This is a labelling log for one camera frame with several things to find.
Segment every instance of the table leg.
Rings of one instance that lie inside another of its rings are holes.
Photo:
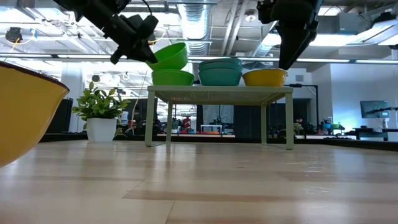
[[[148,92],[147,119],[145,128],[145,145],[152,146],[152,130],[154,125],[155,92]]]
[[[172,122],[173,122],[173,103],[170,101],[169,110],[167,110],[166,143],[172,142]]]
[[[261,105],[261,144],[267,144],[267,105]]]
[[[286,149],[292,150],[294,145],[294,121],[293,121],[293,94],[286,93]]]

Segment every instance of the bowl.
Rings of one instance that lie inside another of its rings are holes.
[[[212,68],[199,72],[203,86],[237,86],[241,77],[242,72],[230,68]]]
[[[193,75],[174,69],[162,69],[152,72],[152,83],[154,85],[185,85],[191,86]]]
[[[215,63],[215,62],[228,62],[228,63],[233,63],[235,65],[242,65],[242,61],[237,58],[219,58],[219,59],[205,60],[203,62],[200,62],[199,67],[207,63]]]
[[[323,124],[323,129],[331,129],[331,124]]]
[[[282,87],[287,72],[282,69],[263,69],[247,72],[243,75],[246,86],[274,86]]]
[[[212,68],[230,68],[242,72],[242,66],[230,62],[211,62],[199,66],[199,71]]]
[[[153,70],[160,69],[176,69],[180,70],[188,63],[187,46],[185,43],[177,43],[169,45],[155,52],[157,63],[146,62]]]
[[[43,137],[69,89],[39,73],[0,62],[0,167],[18,159]]]

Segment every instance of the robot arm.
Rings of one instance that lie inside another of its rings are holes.
[[[257,3],[263,24],[279,21],[282,39],[279,68],[289,69],[317,37],[317,16],[323,0],[263,0]]]
[[[147,16],[145,20],[139,15],[130,18],[118,16],[129,0],[54,1],[65,9],[74,11],[76,21],[85,16],[105,33],[105,38],[110,37],[119,45],[111,57],[112,63],[116,64],[123,55],[140,62],[157,62],[149,48],[148,38],[156,28],[158,20],[152,15]]]

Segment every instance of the pillar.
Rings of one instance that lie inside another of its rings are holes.
[[[73,99],[73,106],[78,106],[77,98],[83,93],[85,83],[84,74],[80,63],[62,63],[62,74],[61,82],[65,84],[70,92],[66,95],[66,98]],[[85,121],[77,117],[76,114],[71,114],[69,132],[82,132]]]

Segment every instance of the yellow bowl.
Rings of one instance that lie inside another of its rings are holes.
[[[0,62],[0,167],[40,141],[68,92],[56,80]]]
[[[282,87],[287,72],[282,69],[263,69],[247,72],[243,75],[246,86],[274,86]]]

